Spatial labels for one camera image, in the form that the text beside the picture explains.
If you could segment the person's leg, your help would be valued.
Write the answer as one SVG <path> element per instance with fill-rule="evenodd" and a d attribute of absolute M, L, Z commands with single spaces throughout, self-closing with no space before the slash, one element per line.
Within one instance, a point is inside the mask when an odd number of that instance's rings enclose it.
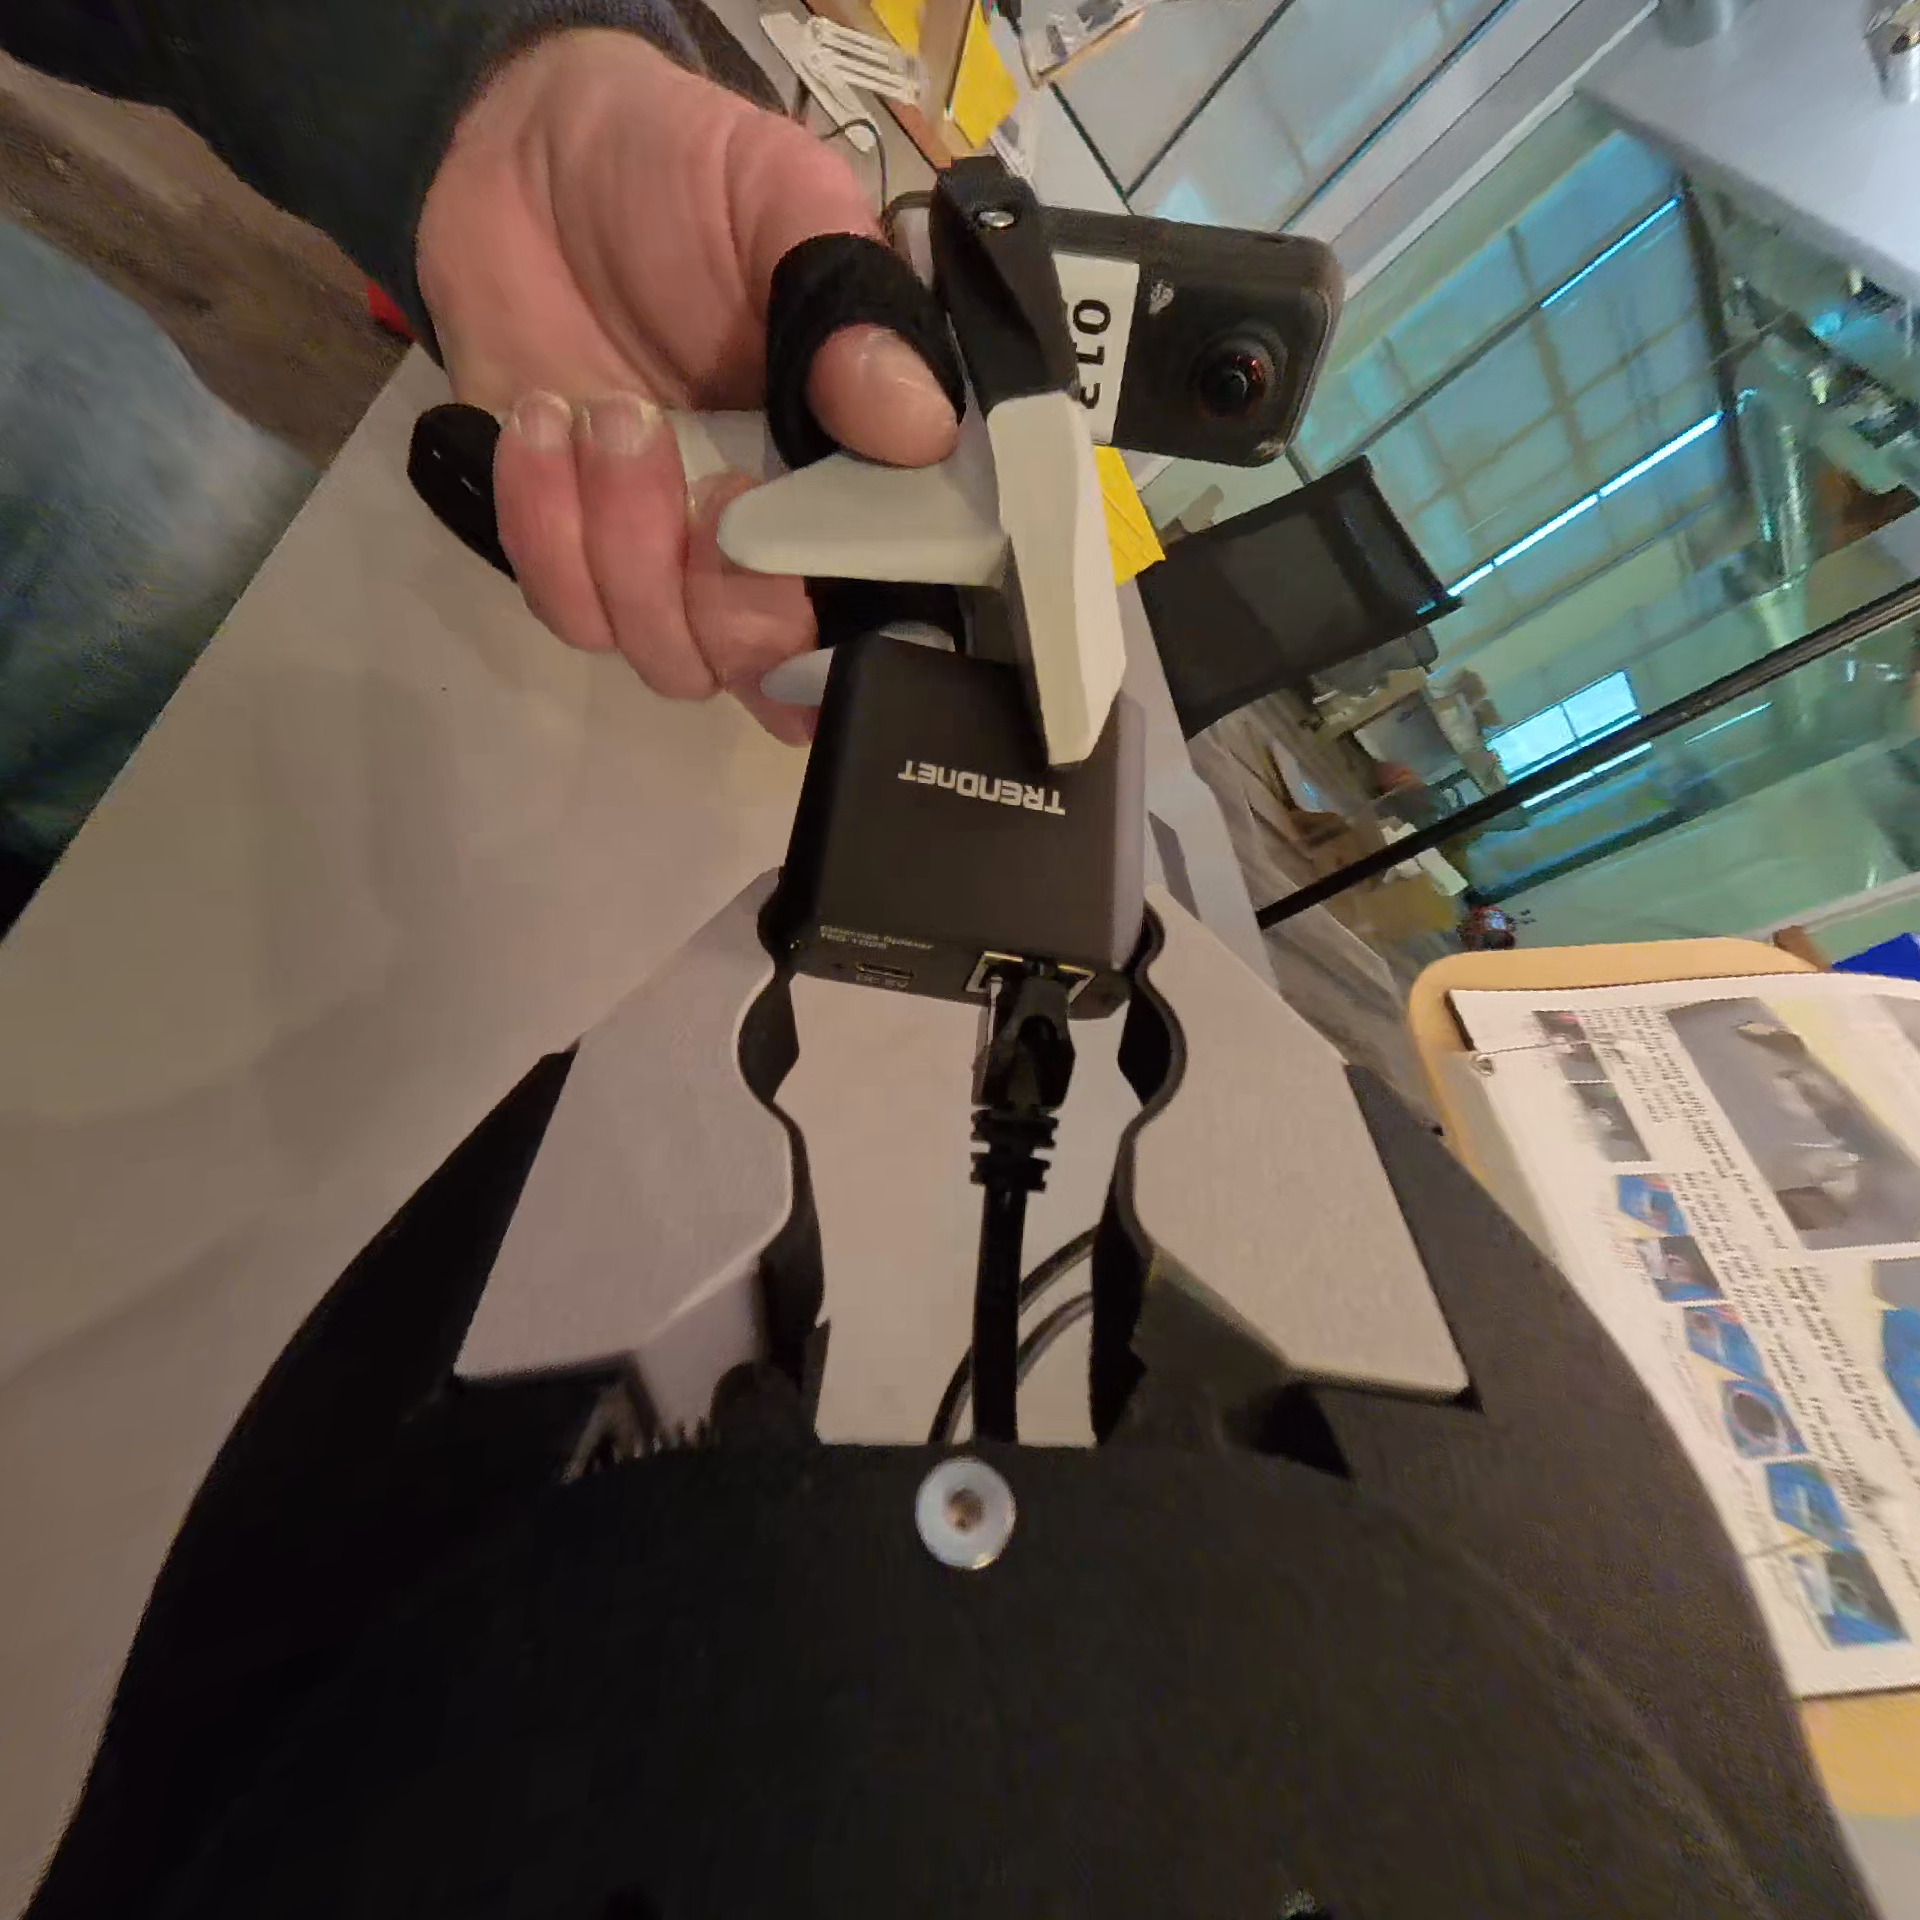
<path fill-rule="evenodd" d="M 3 234 L 3 929 L 317 485 L 161 325 Z"/>

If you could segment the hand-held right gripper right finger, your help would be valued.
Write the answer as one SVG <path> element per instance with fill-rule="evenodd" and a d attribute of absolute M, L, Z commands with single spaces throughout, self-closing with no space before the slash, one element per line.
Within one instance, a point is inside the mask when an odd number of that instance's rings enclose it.
<path fill-rule="evenodd" d="M 1469 1390 L 1340 1052 L 1167 885 L 1148 885 L 1095 1230 L 1095 1440 L 1152 1422 L 1257 1432 L 1311 1384 Z"/>

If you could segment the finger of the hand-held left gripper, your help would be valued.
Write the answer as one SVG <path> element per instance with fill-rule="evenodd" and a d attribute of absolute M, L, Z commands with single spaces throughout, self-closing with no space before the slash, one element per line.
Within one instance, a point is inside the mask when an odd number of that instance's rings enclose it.
<path fill-rule="evenodd" d="M 1098 450 L 1068 393 L 995 405 L 988 444 L 1028 701 L 1047 764 L 1077 766 L 1095 752 L 1124 677 Z"/>

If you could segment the wooden instruction board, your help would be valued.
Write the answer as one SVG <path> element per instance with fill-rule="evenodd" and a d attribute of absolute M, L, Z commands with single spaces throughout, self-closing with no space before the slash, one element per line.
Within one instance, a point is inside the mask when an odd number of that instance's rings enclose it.
<path fill-rule="evenodd" d="M 1744 940 L 1466 952 L 1408 1030 L 1705 1480 L 1871 1896 L 1915 1914 L 1915 980 Z"/>

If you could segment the black network switch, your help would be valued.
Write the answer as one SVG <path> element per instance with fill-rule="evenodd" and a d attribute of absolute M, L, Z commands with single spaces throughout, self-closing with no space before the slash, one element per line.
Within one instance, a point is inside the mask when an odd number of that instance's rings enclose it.
<path fill-rule="evenodd" d="M 827 652 L 796 822 L 762 911 L 792 973 L 938 1000 L 1044 966 L 1113 1015 L 1145 924 L 1145 719 L 1124 692 L 1056 770 L 1019 671 L 891 634 Z"/>

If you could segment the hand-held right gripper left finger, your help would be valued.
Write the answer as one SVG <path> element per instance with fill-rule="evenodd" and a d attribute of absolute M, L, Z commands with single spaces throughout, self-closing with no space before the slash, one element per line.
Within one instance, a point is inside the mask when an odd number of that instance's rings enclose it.
<path fill-rule="evenodd" d="M 696 1426 L 769 1364 L 817 1414 L 826 1257 L 779 1101 L 801 1030 L 762 933 L 775 892 L 756 876 L 570 1054 L 459 1375 L 613 1362 L 659 1426 Z"/>

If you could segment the person's left hand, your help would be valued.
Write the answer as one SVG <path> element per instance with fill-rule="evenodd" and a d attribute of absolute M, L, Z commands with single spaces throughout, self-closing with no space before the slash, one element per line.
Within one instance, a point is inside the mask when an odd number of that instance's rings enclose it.
<path fill-rule="evenodd" d="M 500 420 L 497 534 L 528 610 L 788 746 L 817 714 L 762 682 L 818 640 L 807 589 L 722 554 L 754 476 L 689 479 L 668 417 L 762 409 L 775 268 L 836 233 L 881 231 L 827 144 L 639 37 L 564 31 L 464 111 L 416 237 L 449 381 Z"/>

